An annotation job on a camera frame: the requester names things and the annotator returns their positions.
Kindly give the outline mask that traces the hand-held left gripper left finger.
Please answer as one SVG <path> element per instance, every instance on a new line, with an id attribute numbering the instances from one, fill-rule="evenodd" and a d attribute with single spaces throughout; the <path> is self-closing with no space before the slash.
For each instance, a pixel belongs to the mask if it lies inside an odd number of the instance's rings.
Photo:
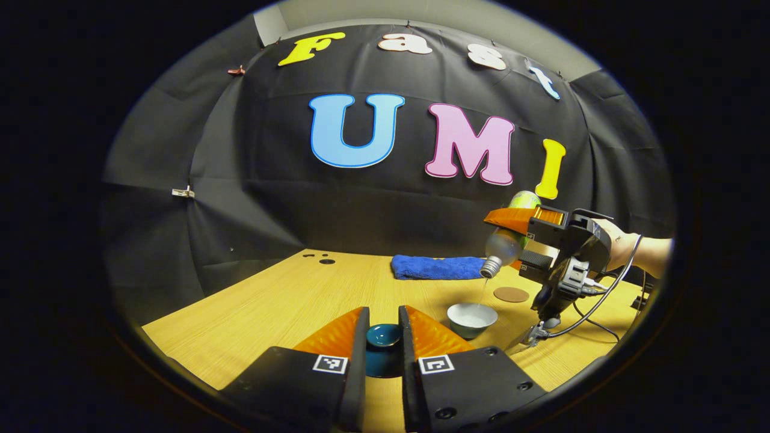
<path id="1" fill-rule="evenodd" d="M 361 432 L 369 308 L 353 320 L 349 355 L 270 347 L 220 390 L 267 431 Z"/>

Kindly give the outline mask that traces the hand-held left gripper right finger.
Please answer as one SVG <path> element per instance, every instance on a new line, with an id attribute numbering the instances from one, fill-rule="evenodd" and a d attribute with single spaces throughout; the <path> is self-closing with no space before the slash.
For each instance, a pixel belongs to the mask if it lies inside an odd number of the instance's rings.
<path id="1" fill-rule="evenodd" d="M 400 306 L 402 408 L 408 432 L 490 432 L 546 394 L 498 347 L 474 348 Z"/>

